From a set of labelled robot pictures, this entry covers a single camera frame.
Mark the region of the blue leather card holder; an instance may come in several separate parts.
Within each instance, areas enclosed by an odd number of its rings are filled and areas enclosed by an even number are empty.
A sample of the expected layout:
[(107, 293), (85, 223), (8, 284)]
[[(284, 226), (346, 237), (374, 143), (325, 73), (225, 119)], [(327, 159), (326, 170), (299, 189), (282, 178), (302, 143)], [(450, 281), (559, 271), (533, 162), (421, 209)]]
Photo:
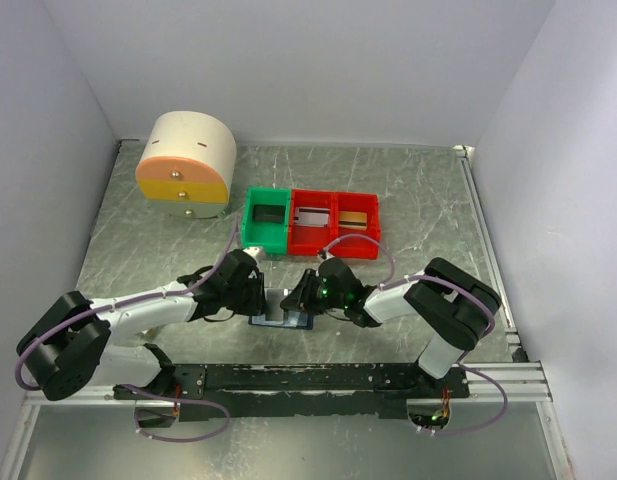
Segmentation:
[(280, 304), (289, 294), (288, 289), (269, 288), (265, 290), (266, 305), (264, 313), (250, 316), (250, 326), (287, 328), (293, 330), (311, 330), (314, 316), (305, 312), (284, 310)]

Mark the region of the white magnetic stripe card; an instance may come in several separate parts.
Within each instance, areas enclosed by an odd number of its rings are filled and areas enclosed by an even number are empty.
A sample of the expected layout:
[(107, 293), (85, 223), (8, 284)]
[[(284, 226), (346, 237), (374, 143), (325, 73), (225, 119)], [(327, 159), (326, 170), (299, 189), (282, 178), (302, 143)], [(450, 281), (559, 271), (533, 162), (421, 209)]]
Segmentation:
[(294, 223), (299, 226), (323, 228), (330, 224), (330, 210), (302, 206), (294, 211)]

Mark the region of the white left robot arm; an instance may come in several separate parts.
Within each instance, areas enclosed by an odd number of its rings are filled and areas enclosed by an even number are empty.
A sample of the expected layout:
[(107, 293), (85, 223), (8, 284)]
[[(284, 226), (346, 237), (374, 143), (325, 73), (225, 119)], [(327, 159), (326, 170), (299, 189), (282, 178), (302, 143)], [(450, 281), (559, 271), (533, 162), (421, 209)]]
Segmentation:
[(263, 254), (260, 247), (234, 249), (213, 266), (136, 296), (62, 295), (18, 343), (16, 382), (50, 401), (94, 385), (135, 386), (150, 398), (166, 397), (175, 389), (172, 360), (155, 344), (122, 347), (120, 341), (165, 325), (211, 321), (222, 309), (262, 314)]

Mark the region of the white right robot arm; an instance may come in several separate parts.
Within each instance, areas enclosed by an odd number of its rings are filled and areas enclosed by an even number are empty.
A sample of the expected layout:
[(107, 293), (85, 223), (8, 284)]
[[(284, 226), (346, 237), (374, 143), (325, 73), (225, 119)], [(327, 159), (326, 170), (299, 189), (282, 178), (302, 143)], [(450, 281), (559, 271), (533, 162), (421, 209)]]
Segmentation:
[(286, 311), (322, 315), (329, 310), (361, 328), (419, 315), (434, 331), (416, 360), (414, 390), (431, 398), (447, 384), (447, 373), (494, 329), (501, 297), (491, 287), (437, 257), (424, 270), (389, 284), (364, 285), (339, 257), (308, 269), (280, 302)]

